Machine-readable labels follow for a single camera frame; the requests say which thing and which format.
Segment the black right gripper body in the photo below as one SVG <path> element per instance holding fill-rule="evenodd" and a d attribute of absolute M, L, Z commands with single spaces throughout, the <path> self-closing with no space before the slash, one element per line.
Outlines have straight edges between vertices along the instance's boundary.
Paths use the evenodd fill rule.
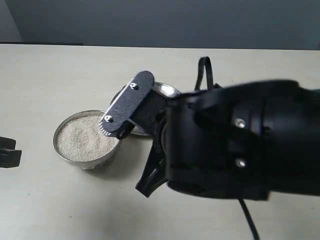
<path fill-rule="evenodd" d="M 262 168 L 265 101 L 275 81 L 215 86 L 167 101 L 163 150 L 167 186 L 212 199 L 265 201 L 269 189 Z"/>

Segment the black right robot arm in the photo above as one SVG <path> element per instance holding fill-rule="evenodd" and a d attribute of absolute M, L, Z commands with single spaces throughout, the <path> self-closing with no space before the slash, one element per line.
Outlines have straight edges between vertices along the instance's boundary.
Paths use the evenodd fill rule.
<path fill-rule="evenodd" d="M 139 72 L 105 111 L 99 128 L 126 138 L 134 126 L 152 137 L 136 189 L 162 184 L 212 199 L 265 201 L 271 192 L 320 194 L 320 93 L 274 79 L 207 88 L 168 98 Z"/>

